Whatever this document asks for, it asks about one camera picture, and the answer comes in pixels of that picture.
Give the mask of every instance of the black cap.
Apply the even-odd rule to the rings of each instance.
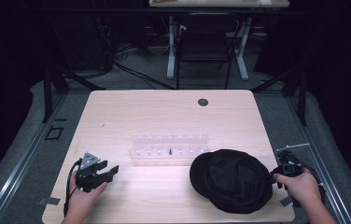
[[[190,183],[218,209],[250,214],[272,198],[274,179],[255,157],[220,149],[201,154],[193,161]]]

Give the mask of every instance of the white table leg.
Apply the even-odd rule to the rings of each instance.
[[[175,77],[175,30],[173,17],[169,18],[169,63],[167,64],[167,78],[173,79]]]
[[[248,80],[248,73],[246,70],[245,60],[243,59],[243,52],[246,48],[246,41],[248,39],[249,29],[251,26],[251,18],[248,18],[247,21],[243,22],[241,35],[242,40],[240,41],[240,47],[236,50],[236,60],[239,65],[240,76],[242,80]]]

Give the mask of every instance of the wooden tabletop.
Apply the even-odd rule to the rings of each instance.
[[[199,105],[205,99],[208,105]],[[44,223],[63,220],[66,178],[72,164],[90,152],[108,167],[119,165],[92,208],[90,223],[283,222],[294,218],[287,197],[274,184],[272,199],[250,215],[222,212],[190,184],[194,157],[132,159],[136,136],[205,136],[207,148],[240,150],[269,171],[277,166],[273,150],[250,91],[94,91],[86,104],[63,167],[51,194]]]
[[[174,0],[155,2],[151,7],[288,7],[288,0]]]

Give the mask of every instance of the black chair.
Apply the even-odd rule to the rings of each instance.
[[[180,32],[175,48],[176,88],[179,89],[181,63],[219,63],[220,67],[227,63],[224,89],[228,89],[234,46],[242,27],[238,17],[229,13],[190,13],[178,18],[177,23]]]

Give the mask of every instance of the human arm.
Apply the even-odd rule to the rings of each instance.
[[[85,192],[77,188],[76,177],[77,172],[73,172],[70,179],[71,197],[69,199],[67,215],[62,222],[63,224],[82,223],[85,217],[89,214],[96,199],[107,186],[107,183],[104,182],[91,192]]]
[[[303,173],[295,177],[274,174],[274,179],[287,186],[292,197],[306,211],[311,224],[336,223],[330,212],[321,202],[318,184],[310,171],[303,169]]]

